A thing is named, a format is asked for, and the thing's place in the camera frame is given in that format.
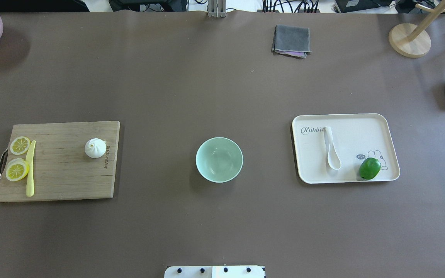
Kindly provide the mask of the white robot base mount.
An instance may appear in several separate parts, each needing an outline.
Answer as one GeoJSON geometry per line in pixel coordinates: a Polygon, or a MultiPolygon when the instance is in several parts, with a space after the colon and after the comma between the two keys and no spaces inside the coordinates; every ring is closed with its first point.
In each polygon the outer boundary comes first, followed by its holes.
{"type": "Polygon", "coordinates": [[[212,265],[171,266],[164,278],[265,278],[266,271],[260,265],[212,265]]]}

